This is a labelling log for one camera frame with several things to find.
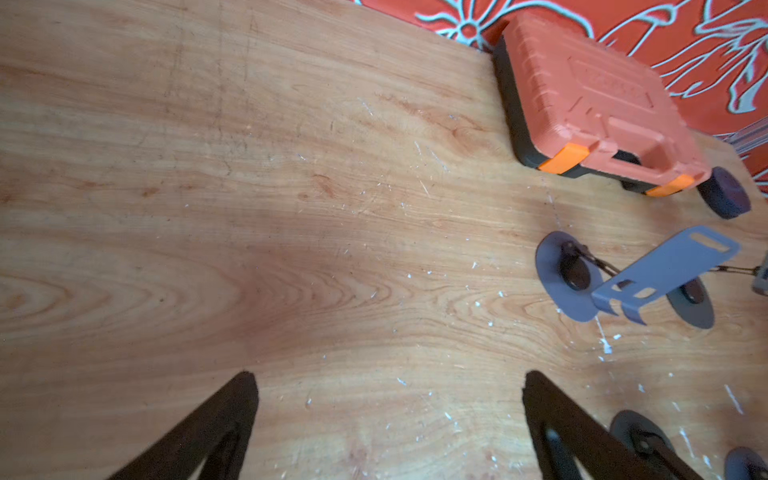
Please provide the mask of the purple-grey phone stand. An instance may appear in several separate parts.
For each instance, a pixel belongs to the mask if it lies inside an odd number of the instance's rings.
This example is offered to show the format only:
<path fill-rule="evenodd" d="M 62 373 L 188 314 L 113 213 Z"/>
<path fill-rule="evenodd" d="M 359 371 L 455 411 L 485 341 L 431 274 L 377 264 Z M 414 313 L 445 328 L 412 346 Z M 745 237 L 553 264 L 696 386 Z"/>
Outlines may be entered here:
<path fill-rule="evenodd" d="M 589 322 L 600 312 L 616 315 L 612 304 L 617 302 L 628 320 L 643 325 L 643 307 L 696 277 L 701 279 L 740 250 L 735 240 L 696 226 L 620 270 L 572 235 L 554 231 L 538 245 L 535 266 L 547 294 L 572 320 Z"/>

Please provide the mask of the dark grey phone stand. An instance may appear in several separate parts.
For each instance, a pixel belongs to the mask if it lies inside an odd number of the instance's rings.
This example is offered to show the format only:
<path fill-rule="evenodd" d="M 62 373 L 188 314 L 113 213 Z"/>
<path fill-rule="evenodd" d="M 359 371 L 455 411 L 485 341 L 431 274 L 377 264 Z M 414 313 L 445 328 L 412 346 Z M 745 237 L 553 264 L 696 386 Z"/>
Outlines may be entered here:
<path fill-rule="evenodd" d="M 767 257 L 764 257 L 762 263 L 755 267 L 718 265 L 709 272 L 747 275 L 752 278 L 752 291 L 763 297 L 767 296 Z M 687 324 L 702 330 L 708 330 L 714 326 L 714 308 L 699 277 L 671 291 L 666 298 L 677 315 Z"/>

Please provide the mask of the black phone stand front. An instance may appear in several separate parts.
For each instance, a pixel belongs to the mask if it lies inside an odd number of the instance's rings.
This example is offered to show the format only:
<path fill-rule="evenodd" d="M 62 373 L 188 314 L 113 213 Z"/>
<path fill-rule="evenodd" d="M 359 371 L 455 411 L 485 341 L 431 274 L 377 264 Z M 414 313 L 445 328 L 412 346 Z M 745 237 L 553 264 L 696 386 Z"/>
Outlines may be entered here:
<path fill-rule="evenodd" d="M 659 479 L 696 479 L 702 477 L 675 452 L 671 441 L 649 418 L 632 410 L 617 413 L 610 434 L 618 439 Z"/>

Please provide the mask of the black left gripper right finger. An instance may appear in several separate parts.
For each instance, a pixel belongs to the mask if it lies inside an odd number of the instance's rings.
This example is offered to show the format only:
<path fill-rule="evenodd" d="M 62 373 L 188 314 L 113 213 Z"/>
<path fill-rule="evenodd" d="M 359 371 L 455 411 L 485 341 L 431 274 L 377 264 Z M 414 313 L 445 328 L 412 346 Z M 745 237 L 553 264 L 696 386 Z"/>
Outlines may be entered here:
<path fill-rule="evenodd" d="M 541 476 L 662 479 L 542 372 L 526 373 L 522 401 Z"/>

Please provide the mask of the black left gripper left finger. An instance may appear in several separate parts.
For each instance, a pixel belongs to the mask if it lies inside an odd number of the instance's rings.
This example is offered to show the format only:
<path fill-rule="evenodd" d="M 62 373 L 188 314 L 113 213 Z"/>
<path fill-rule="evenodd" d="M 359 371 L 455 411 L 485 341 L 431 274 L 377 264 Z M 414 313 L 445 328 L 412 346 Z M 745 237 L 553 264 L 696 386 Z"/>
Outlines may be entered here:
<path fill-rule="evenodd" d="M 256 377 L 241 371 L 113 479 L 237 479 L 259 405 Z"/>

